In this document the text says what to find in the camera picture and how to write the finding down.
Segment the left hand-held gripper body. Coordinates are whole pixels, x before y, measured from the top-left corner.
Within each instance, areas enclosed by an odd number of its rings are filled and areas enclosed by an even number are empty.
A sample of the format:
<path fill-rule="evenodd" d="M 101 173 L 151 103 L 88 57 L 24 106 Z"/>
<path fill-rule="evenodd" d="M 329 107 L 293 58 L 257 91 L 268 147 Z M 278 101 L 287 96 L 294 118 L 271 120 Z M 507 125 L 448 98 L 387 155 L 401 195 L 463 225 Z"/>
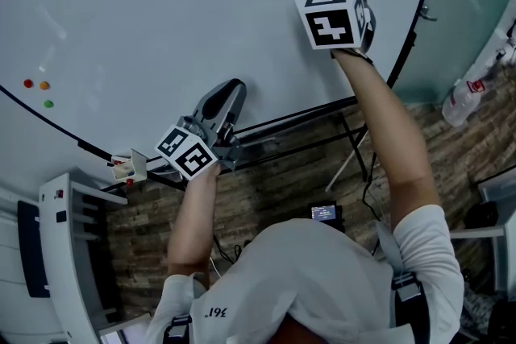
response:
<path fill-rule="evenodd" d="M 216 163 L 233 170 L 243 154 L 230 122 L 202 122 L 193 116 L 181 117 L 171 125 L 155 150 L 187 180 Z"/>

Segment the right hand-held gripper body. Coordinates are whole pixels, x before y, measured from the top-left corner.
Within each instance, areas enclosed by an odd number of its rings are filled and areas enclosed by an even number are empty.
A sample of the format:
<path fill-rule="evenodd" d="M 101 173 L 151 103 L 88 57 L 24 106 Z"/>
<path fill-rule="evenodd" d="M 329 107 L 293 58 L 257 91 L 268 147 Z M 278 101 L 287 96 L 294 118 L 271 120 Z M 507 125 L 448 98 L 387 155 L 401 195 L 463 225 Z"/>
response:
<path fill-rule="evenodd" d="M 356 49 L 367 53 L 376 18 L 366 0 L 294 0 L 314 50 Z"/>

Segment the white whiteboard black frame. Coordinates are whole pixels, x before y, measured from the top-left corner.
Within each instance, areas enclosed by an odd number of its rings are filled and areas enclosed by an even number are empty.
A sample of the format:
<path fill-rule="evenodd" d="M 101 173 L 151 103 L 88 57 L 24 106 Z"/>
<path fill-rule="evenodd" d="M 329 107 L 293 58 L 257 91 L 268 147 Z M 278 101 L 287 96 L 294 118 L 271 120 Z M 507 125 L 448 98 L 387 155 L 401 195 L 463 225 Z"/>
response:
<path fill-rule="evenodd" d="M 370 55 L 384 77 L 419 2 L 368 0 Z M 0 0 L 0 166 L 25 176 L 66 168 L 78 140 L 153 156 L 165 129 L 231 78 L 248 87 L 240 131 L 353 97 L 310 46 L 294 0 Z"/>

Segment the person's left forearm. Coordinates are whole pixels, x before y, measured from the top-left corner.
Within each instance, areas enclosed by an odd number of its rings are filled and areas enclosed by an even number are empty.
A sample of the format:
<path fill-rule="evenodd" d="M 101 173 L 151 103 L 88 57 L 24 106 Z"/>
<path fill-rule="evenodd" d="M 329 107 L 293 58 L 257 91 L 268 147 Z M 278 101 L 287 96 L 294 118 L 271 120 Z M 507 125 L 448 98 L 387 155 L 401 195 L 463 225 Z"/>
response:
<path fill-rule="evenodd" d="M 167 250 L 168 274 L 198 274 L 210 287 L 210 254 L 214 243 L 214 206 L 220 166 L 212 164 L 186 187 Z"/>

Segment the person's right forearm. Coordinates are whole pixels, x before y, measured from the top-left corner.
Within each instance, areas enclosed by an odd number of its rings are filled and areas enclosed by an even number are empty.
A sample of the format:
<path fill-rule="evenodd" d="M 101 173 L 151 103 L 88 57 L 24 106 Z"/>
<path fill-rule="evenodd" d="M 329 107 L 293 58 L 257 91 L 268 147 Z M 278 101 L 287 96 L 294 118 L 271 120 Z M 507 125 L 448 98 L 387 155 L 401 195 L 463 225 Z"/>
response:
<path fill-rule="evenodd" d="M 391 226 L 439 195 L 425 139 L 397 95 L 365 59 L 332 52 L 348 78 L 385 170 L 391 200 Z"/>

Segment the white marker holder box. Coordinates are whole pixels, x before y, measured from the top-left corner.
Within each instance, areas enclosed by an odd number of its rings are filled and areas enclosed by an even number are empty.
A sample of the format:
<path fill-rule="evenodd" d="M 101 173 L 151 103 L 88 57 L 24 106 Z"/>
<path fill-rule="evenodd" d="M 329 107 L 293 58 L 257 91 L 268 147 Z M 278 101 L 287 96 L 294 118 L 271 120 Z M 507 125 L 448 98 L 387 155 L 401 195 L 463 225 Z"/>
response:
<path fill-rule="evenodd" d="M 134 149 L 126 155 L 113 155 L 110 163 L 117 182 L 126 184 L 128 179 L 132 179 L 134 183 L 147 179 L 147 158 Z"/>

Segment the frosted glass door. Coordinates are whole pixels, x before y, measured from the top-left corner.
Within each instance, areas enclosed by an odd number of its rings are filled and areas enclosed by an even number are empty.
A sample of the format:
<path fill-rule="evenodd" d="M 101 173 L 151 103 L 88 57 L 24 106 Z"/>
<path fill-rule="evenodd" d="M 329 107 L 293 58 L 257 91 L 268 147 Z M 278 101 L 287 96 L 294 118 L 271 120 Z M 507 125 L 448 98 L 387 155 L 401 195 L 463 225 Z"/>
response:
<path fill-rule="evenodd" d="M 436 22 L 418 18 L 417 38 L 393 86 L 406 104 L 441 103 L 471 68 L 509 0 L 424 0 Z"/>

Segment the black device with lit screen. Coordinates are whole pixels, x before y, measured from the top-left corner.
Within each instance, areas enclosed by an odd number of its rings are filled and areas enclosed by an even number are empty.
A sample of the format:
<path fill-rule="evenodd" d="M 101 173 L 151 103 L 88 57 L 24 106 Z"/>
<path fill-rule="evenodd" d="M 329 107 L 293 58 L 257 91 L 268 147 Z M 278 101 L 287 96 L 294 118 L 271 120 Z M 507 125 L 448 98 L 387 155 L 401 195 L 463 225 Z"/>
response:
<path fill-rule="evenodd" d="M 311 219 L 324 223 L 344 233 L 343 209 L 341 205 L 333 202 L 319 202 L 309 204 Z"/>

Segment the clear plastic bottle red label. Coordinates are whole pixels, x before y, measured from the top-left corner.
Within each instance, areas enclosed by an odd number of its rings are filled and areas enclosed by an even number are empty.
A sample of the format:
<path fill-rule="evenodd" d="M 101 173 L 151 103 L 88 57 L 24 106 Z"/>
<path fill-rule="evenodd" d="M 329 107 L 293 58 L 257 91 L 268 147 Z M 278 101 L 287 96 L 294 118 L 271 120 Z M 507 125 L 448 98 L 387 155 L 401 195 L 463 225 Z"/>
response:
<path fill-rule="evenodd" d="M 461 80 L 443 103 L 444 120 L 453 127 L 463 125 L 480 104 L 484 91 L 485 85 L 482 80 Z"/>

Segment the white equipment rack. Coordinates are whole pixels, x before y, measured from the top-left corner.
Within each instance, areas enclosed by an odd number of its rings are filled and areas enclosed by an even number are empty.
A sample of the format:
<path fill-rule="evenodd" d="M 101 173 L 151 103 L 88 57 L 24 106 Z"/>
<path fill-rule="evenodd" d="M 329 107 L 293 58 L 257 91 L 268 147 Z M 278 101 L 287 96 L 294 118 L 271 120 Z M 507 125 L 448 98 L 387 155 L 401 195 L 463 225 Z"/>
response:
<path fill-rule="evenodd" d="M 89 257 L 88 243 L 99 236 L 84 229 L 98 221 L 84 214 L 96 202 L 126 205 L 116 196 L 77 183 L 68 173 L 40 187 L 40 238 L 48 291 L 60 326 L 70 344 L 101 344 L 103 330 L 114 327 L 104 309 Z"/>

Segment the person's white shirt torso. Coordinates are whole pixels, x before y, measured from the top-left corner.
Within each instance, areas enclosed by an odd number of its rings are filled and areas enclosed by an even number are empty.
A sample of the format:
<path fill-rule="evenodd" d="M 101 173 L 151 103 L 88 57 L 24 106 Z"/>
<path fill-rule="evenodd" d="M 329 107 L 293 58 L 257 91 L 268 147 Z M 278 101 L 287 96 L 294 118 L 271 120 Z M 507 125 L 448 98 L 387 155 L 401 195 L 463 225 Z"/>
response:
<path fill-rule="evenodd" d="M 416 209 L 393 236 L 426 295 L 430 344 L 448 344 L 460 327 L 464 281 L 443 209 Z M 266 344 L 285 316 L 330 344 L 414 344 L 411 328 L 395 324 L 393 276 L 347 235 L 292 219 L 263 230 L 210 288 L 199 275 L 167 278 L 146 343 L 162 344 L 173 318 L 190 315 L 192 344 Z"/>

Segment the black flat panel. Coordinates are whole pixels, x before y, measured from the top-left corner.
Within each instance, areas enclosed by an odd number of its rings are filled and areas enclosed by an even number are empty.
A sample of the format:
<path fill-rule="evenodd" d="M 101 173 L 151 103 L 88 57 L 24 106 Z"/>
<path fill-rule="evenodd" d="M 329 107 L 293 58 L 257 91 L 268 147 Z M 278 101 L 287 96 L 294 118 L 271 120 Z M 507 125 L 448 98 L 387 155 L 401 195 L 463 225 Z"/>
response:
<path fill-rule="evenodd" d="M 40 211 L 36 205 L 18 201 L 19 250 L 28 294 L 32 298 L 49 298 L 48 280 L 40 237 Z"/>

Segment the black round bag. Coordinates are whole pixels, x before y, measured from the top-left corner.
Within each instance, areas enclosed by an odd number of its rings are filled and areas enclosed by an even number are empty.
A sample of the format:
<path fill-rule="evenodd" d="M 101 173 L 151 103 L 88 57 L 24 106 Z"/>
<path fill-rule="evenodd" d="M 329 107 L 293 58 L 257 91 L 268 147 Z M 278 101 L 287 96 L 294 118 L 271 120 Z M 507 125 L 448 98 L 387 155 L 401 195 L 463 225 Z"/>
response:
<path fill-rule="evenodd" d="M 473 205 L 464 218 L 466 229 L 491 227 L 497 224 L 498 211 L 494 201 L 487 201 Z"/>

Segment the white side table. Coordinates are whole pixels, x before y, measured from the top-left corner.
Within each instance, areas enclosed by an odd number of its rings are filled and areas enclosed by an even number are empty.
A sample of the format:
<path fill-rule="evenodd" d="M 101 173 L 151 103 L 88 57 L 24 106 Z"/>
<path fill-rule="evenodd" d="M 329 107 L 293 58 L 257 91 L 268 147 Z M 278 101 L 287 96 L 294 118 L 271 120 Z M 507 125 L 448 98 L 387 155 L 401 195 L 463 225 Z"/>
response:
<path fill-rule="evenodd" d="M 481 206 L 493 205 L 497 220 L 479 228 L 453 230 L 451 239 L 490 239 L 494 289 L 516 300 L 516 176 L 496 176 L 478 185 Z"/>

